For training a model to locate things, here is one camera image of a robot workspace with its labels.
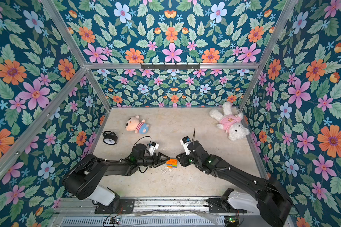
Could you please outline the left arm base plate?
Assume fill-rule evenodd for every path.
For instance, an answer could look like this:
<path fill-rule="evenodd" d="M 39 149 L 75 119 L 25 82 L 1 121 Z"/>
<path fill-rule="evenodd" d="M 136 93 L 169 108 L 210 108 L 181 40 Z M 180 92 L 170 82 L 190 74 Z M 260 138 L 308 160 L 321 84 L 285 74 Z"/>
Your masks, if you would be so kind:
<path fill-rule="evenodd" d="M 95 214 L 131 214 L 135 207 L 135 199 L 115 199 L 109 206 L 97 204 Z"/>

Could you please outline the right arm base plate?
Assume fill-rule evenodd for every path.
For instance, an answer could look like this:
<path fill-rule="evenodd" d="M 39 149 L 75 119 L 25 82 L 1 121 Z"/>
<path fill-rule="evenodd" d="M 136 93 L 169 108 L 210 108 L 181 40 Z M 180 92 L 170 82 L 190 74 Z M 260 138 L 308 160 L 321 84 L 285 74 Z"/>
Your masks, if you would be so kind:
<path fill-rule="evenodd" d="M 246 210 L 234 209 L 227 201 L 222 201 L 221 198 L 208 198 L 206 202 L 208 203 L 209 212 L 212 214 L 247 213 Z"/>

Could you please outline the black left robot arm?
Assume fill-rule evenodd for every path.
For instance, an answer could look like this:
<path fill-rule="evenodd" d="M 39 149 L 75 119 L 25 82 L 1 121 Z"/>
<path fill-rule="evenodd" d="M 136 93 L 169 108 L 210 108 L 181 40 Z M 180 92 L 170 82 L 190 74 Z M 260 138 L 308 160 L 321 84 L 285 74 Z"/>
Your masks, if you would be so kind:
<path fill-rule="evenodd" d="M 119 161 L 87 155 L 63 178 L 65 189 L 80 200 L 90 199 L 110 206 L 118 199 L 111 189 L 100 185 L 104 176 L 131 176 L 144 166 L 147 169 L 164 165 L 170 157 L 163 153 L 150 153 L 144 144 L 133 146 L 128 157 Z"/>

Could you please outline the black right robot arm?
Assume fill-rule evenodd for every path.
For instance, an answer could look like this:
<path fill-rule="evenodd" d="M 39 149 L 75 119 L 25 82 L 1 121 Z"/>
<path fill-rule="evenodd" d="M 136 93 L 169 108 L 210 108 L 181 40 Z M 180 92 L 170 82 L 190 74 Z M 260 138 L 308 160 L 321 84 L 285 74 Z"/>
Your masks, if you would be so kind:
<path fill-rule="evenodd" d="M 177 155 L 183 167 L 194 165 L 201 172 L 228 181 L 243 190 L 228 189 L 221 198 L 222 208 L 259 213 L 272 227 L 284 226 L 293 201 L 275 178 L 264 179 L 248 174 L 217 155 L 209 155 L 198 141 L 180 140 L 184 152 Z"/>

